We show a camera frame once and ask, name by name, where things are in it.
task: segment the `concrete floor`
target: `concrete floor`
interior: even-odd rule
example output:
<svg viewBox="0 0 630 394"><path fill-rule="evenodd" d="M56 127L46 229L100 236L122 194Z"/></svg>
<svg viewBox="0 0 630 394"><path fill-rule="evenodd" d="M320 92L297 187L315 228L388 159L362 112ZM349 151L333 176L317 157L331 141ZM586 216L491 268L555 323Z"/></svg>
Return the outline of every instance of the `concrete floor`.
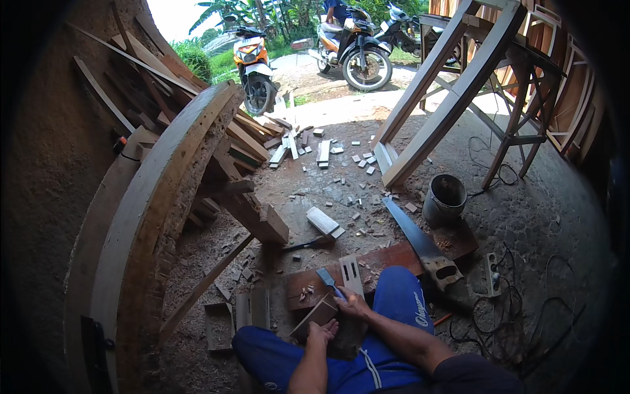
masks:
<svg viewBox="0 0 630 394"><path fill-rule="evenodd" d="M360 169L351 156L369 151L370 135L376 133L381 121L387 117L402 94L402 91L370 93L297 107L295 114L298 124L322 127L325 130L324 138L337 139L338 143L334 146L343 146L345 152L331 155L328 170L316 168L316 153L313 152L301 156L297 161L288 158L275 171L263 165L251 177L256 183L258 198L262 202L273 203L289 225L292 242L301 243L317 236L306 220L305 212L311 206L320 207L348 230L332 250L303 251L301 262L291 261L289 254L274 262L273 267L262 264L258 256L260 244L255 241L217 280L223 286L233 287L234 294L251 287L269 287L272 325L276 324L275 331L285 340L289 339L288 334L297 323L284 307L287 274L336 262L349 253L375 250L383 247L388 240L395 243L404 239L398 225L383 207L364 203L365 209L361 210L356 204L348 207L343 203L347 196L352 196L355 200L369 200L371 195L379 194L383 189L379 171L372 176L366 174L365 169ZM420 129L427 114L430 115L429 112L435 110L445 94L442 92L430 98L427 113L414 110L394 140L399 152ZM497 106L493 96L479 97L475 99L475 103L491 118L496 113L496 123L505 128L507 111L504 105ZM524 130L526 134L534 133L529 125ZM431 153L432 162L425 161L407 179L404 184L406 191L400 196L398 204L404 206L409 201L420 203L420 192L426 193L428 181L439 173L449 173L462 180L469 194L477 192L486 169L470 159L469 143L472 158L478 163L488 165L494 157L498 140L492 137L491 149L487 150L478 140L469 140L472 136L478 136L487 144L490 143L490 130L474 114L466 111ZM309 145L314 151L318 141L318 138L309 136ZM351 141L360 141L361 145L351 146ZM504 163L518 171L520 154L517 148L511 148ZM306 173L302 172L303 165L307 167ZM515 179L509 171L504 171L501 175L507 182ZM346 178L345 186L333 183L334 178L341 177ZM370 187L362 189L359 183L368 183ZM289 195L299 191L304 196L298 196L295 200L289 199ZM326 208L324 203L327 201L333 202L333 207ZM356 212L361 213L361 216L355 227L351 228L348 224L352 223L351 216ZM479 250L465 267L461 267L466 277L467 290L475 298L486 295L482 258L489 252L503 256L505 242L513 253L513 262L508 255L500 272L522 296L522 314L517 320L523 328L523 341L526 344L533 339L534 343L539 342L539 349L542 351L550 347L570 327L571 311L560 302L548 302L541 314L545 299L559 296L568 307L576 311L586 303L584 314L563 344L525 380L528 392L556 391L570 377L585 354L585 344L594 335L600 305L604 302L599 289L608 281L615 265L608 248L604 216L594 193L575 169L547 142L541 146L525 179L519 180L513 186L499 183L489 192L471 197L462 215L479 241ZM424 226L420 210L412 217L418 225ZM358 227L372 228L386 236L356 236ZM218 220L203 233L182 236L178 246L182 264L177 265L171 273L164 299L165 318L201 279L203 269L215 264L231 245L238 242L238 234L245 232L238 222L222 211ZM231 267L235 264L242 265L249 250L257 256L253 265L263 273L261 280L256 284L248 284L241 278L236 283L230 278ZM572 270L562 258L568 259ZM283 274L277 274L277 270L283 270ZM205 350L203 305L221 300L218 290L211 287L187 314L163 349L163 379L170 390L239 391L236 357L217 356ZM499 324L502 306L507 304L505 300L503 298L495 307L489 303L479 305L475 316L480 329L490 331L493 325ZM445 314L446 311L439 308L433 310L435 319ZM542 317L538 330L534 333L539 315ZM460 318L450 320L455 337L477 338L470 321ZM449 325L450 321L447 321L437 327L436 335L458 353L479 352L479 348L470 342L455 343L449 335ZM518 357L515 354L519 349L516 342L503 341L499 334L490 337L487 343L494 355L501 356L499 343L507 343L509 355Z"/></svg>

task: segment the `blue sweatpants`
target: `blue sweatpants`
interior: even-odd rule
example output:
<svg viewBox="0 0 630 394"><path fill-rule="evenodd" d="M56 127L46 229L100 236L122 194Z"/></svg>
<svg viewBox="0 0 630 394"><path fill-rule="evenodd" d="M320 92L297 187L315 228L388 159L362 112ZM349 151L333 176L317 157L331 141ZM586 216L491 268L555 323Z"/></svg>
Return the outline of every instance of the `blue sweatpants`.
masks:
<svg viewBox="0 0 630 394"><path fill-rule="evenodd" d="M433 335L433 322L418 279L404 267L383 270L374 295L374 311L390 319L421 328ZM264 328L238 330L232 347L243 368L271 391L285 393L304 349L284 342ZM381 377L383 388L405 386L426 378L424 372L400 360L375 333L368 331L362 349L367 351ZM327 359L328 393L368 393L375 390L365 356L352 361Z"/></svg>

